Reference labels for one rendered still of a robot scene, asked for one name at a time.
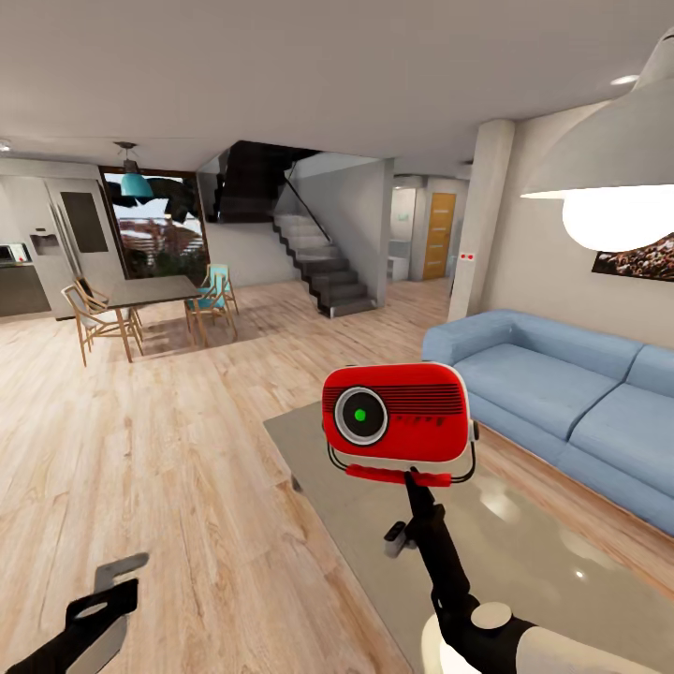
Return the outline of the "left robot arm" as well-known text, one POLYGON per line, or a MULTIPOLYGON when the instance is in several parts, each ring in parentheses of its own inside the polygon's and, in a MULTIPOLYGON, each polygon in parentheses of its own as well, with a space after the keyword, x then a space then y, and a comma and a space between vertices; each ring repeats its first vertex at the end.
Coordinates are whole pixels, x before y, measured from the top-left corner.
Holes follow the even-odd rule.
POLYGON ((68 604, 65 631, 6 674, 98 674, 125 644, 125 614, 138 607, 138 579, 119 585, 113 585, 113 579, 149 562, 148 552, 138 552, 100 565, 95 570, 94 594, 68 604))

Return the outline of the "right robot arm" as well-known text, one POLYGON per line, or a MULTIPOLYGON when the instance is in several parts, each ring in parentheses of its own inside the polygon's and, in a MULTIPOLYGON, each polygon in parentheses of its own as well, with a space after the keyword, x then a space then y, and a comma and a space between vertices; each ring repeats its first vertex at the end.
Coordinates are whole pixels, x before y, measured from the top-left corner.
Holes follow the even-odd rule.
POLYGON ((430 573, 432 602, 444 641, 481 674, 660 674, 514 616, 500 602, 480 604, 429 486, 404 480, 414 518, 397 521, 383 537, 382 552, 397 559, 419 548, 430 573))

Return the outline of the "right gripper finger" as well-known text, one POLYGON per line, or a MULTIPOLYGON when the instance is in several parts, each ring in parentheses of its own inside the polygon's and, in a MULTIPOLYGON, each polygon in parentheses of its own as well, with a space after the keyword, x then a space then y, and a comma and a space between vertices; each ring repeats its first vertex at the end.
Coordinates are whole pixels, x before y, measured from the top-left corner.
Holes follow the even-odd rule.
POLYGON ((432 509, 433 507, 436 509, 436 506, 438 505, 435 503, 435 498, 429 490, 429 486, 419 486, 419 490, 421 491, 421 496, 425 498, 425 502, 427 502, 429 509, 432 509))
POLYGON ((414 513, 414 518, 425 518, 426 516, 434 516, 436 509, 434 507, 429 509, 425 498, 421 496, 421 491, 415 480, 411 477, 409 472, 405 472, 404 480, 406 488, 409 495, 410 505, 412 507, 412 512, 414 513))

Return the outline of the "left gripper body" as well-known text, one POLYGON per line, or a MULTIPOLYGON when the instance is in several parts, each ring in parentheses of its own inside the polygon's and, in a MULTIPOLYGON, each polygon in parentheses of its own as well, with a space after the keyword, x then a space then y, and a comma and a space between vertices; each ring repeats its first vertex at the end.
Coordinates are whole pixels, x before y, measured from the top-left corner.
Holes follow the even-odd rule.
POLYGON ((72 600, 66 608, 66 628, 70 629, 70 626, 77 622, 75 618, 81 614, 88 603, 99 603, 103 597, 112 597, 114 603, 119 607, 116 608, 121 613, 126 614, 134 611, 138 607, 138 579, 133 578, 129 581, 123 581, 123 583, 114 585, 112 589, 100 594, 87 594, 78 598, 78 600, 72 600))

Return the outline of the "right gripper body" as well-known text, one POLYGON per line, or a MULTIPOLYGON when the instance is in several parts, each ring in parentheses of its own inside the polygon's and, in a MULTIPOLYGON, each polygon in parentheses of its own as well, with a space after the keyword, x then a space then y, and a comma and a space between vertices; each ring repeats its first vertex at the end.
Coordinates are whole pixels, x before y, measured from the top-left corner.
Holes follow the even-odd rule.
POLYGON ((417 541, 430 575, 431 573, 444 573, 461 563, 444 522, 445 515, 443 504, 438 504, 434 516, 412 518, 404 530, 405 538, 417 541))

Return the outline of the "radio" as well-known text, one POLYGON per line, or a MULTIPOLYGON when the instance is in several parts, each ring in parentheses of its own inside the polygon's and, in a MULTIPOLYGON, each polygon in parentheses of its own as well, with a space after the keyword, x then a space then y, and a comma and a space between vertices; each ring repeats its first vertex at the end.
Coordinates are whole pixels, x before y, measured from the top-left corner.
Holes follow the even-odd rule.
MULTIPOLYGON (((435 360, 332 370, 322 390, 322 429, 328 452, 404 462, 457 460, 472 443, 476 467, 477 420, 471 420, 462 375, 435 360)), ((405 484, 405 472, 353 463, 346 475, 405 484)), ((410 472, 417 486, 450 487, 451 474, 410 472)))

